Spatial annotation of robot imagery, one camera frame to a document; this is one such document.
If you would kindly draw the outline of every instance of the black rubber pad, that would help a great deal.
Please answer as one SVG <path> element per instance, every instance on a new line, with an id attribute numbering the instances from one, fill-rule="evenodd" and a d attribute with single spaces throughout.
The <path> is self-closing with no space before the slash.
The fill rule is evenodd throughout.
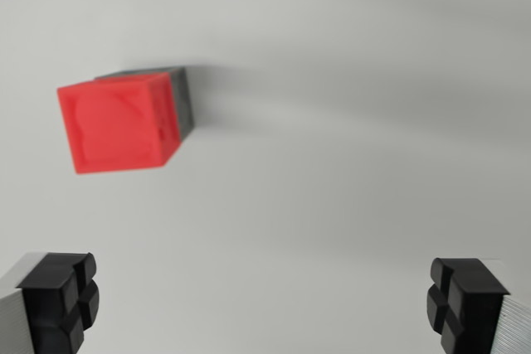
<path id="1" fill-rule="evenodd" d="M 18 285 L 35 354 L 76 354 L 94 324 L 100 293 L 92 254 L 47 254 Z"/>
<path id="2" fill-rule="evenodd" d="M 490 354 L 507 289 L 478 259 L 435 259 L 427 295 L 431 327 L 447 354 Z"/>

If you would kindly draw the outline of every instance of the white wall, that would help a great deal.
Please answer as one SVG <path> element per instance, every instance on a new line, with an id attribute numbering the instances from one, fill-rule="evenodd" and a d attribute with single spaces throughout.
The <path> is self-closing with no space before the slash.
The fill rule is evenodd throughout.
<path id="1" fill-rule="evenodd" d="M 531 0 L 0 0 L 0 269 L 91 251 L 84 354 L 442 352 L 437 256 L 530 295 Z M 56 87 L 193 64 L 165 168 L 76 176 Z"/>

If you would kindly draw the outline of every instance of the red cube face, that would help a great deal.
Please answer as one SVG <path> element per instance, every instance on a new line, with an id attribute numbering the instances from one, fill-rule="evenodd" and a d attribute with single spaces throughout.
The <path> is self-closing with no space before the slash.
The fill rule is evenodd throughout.
<path id="1" fill-rule="evenodd" d="M 181 143 L 167 73 L 93 80 L 57 93 L 78 173 L 159 167 Z"/>

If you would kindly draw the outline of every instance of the gray cube face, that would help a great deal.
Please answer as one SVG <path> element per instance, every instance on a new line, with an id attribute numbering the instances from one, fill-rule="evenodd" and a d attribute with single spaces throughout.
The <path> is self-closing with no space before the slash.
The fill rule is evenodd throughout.
<path id="1" fill-rule="evenodd" d="M 175 110 L 178 116 L 178 128 L 181 134 L 181 141 L 183 141 L 195 126 L 190 90 L 188 89 L 188 78 L 184 67 L 174 66 L 146 70 L 122 70 L 114 74 L 100 76 L 99 79 L 126 75 L 156 74 L 161 72 L 168 72 L 172 82 L 173 102 L 175 103 Z"/>

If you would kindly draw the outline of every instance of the cube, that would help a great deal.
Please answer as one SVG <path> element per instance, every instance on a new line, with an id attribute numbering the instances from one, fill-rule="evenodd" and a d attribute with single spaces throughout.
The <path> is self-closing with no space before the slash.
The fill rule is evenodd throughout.
<path id="1" fill-rule="evenodd" d="M 193 127 L 177 70 L 179 80 L 166 70 L 122 72 L 57 91 L 78 173 L 161 167 L 172 157 Z"/>

